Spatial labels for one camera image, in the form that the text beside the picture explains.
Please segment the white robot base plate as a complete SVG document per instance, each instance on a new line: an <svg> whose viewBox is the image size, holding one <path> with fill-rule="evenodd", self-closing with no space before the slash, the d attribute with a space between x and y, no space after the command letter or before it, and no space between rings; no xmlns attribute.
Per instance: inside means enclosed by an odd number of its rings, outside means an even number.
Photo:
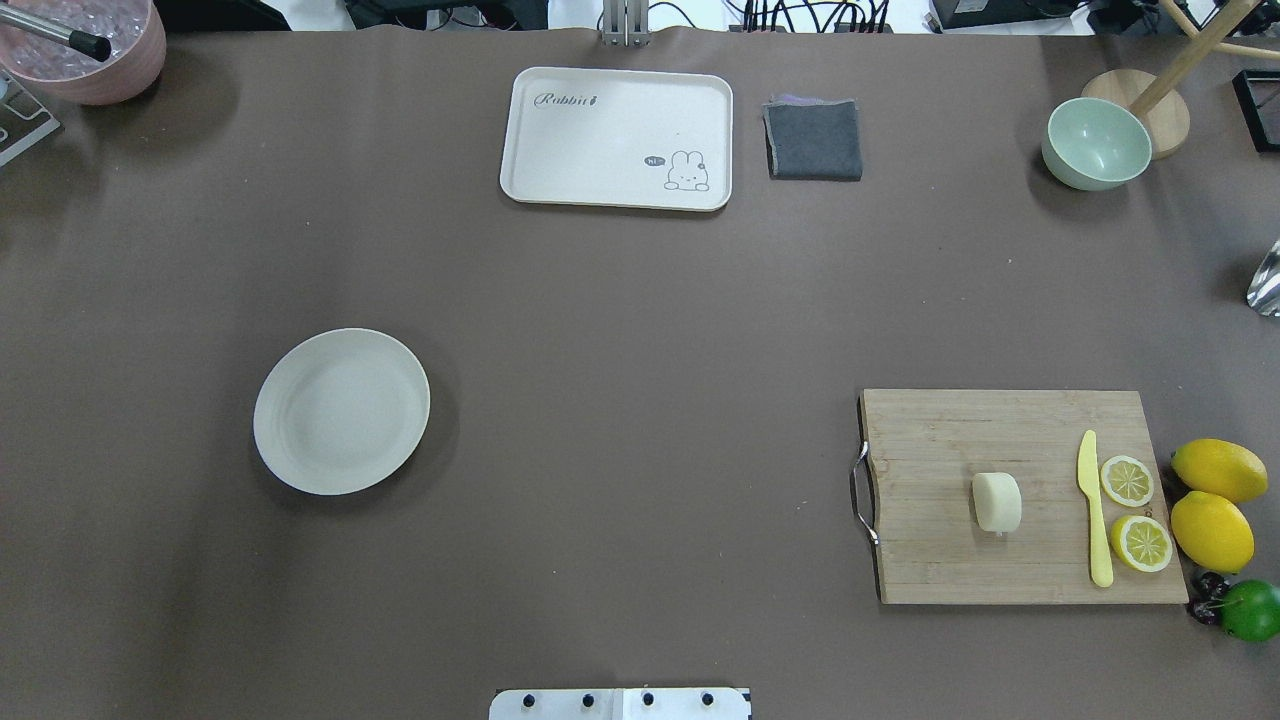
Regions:
<svg viewBox="0 0 1280 720"><path fill-rule="evenodd" d="M732 687L508 689L489 719L751 719L750 691Z"/></svg>

